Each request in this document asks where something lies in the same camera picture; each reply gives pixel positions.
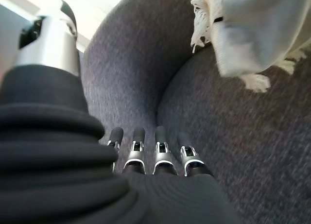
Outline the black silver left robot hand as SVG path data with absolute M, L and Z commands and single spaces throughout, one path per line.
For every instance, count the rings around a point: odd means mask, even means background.
M 0 87 L 0 221 L 3 224 L 238 224 L 213 173 L 185 134 L 184 176 L 164 128 L 145 171 L 145 131 L 115 172 L 123 130 L 106 145 L 80 78 L 74 13 L 63 0 L 19 35 L 18 56 Z

